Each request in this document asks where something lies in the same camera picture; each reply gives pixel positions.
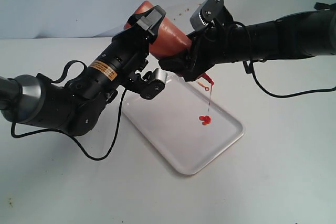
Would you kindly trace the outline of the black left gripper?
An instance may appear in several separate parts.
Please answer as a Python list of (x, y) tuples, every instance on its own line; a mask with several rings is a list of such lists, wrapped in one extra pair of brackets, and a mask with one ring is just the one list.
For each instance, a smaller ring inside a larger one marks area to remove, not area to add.
[(130, 28), (114, 36), (111, 42), (119, 85), (140, 95), (144, 85), (140, 72), (147, 66), (149, 44), (153, 44), (159, 33), (159, 27), (166, 15), (159, 5), (146, 12), (133, 14), (127, 23)]

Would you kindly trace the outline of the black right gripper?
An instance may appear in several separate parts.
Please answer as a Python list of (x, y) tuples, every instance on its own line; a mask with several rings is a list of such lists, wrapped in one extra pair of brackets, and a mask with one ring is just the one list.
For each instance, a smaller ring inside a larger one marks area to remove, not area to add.
[(234, 62), (230, 55), (230, 35), (235, 23), (224, 25), (218, 20), (195, 32), (188, 53), (180, 53), (159, 60), (161, 69), (182, 74), (186, 82), (195, 81), (217, 64)]

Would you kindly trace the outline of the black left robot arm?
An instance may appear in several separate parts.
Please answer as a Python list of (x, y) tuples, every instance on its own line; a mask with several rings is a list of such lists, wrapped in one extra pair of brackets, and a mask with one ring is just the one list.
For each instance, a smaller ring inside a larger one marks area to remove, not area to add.
[(158, 37), (165, 11), (154, 6), (132, 15), (130, 27), (111, 40), (110, 45), (79, 76), (67, 80), (67, 63), (57, 80), (43, 74), (1, 78), (1, 113), (19, 124), (60, 130), (82, 136), (96, 125), (101, 112), (118, 94), (118, 87), (151, 100), (165, 87), (167, 74), (161, 69), (141, 75), (147, 65), (149, 46)]

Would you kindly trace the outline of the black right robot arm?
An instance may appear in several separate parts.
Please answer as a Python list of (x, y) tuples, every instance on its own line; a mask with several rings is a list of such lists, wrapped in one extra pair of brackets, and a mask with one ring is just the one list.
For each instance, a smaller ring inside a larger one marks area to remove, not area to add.
[(159, 61), (163, 70), (195, 81), (217, 64), (299, 60), (335, 55), (335, 4), (317, 2), (313, 11), (242, 27), (229, 11), (189, 34), (190, 49)]

